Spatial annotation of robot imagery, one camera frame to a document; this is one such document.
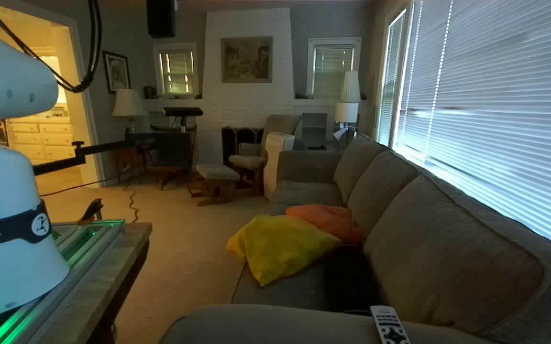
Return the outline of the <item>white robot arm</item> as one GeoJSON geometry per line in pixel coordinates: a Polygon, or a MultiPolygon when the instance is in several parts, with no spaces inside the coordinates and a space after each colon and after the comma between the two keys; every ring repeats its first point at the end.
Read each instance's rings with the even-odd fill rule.
{"type": "MultiPolygon", "coordinates": [[[[49,66],[0,40],[0,118],[35,114],[56,101],[49,66]]],[[[30,158],[0,145],[0,313],[51,292],[68,273],[30,158]]]]}

